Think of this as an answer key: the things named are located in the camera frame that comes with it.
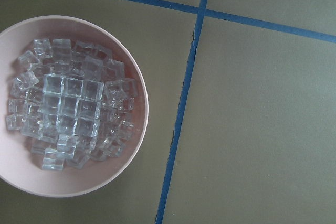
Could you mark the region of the pink bowl of ice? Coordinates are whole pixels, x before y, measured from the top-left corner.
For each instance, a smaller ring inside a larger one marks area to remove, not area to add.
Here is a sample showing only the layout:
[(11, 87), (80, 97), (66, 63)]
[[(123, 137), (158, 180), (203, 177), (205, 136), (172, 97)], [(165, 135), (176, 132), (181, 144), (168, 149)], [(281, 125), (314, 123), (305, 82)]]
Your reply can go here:
[(1, 179), (73, 197), (114, 180), (148, 123), (141, 71), (104, 29), (42, 16), (1, 32)]

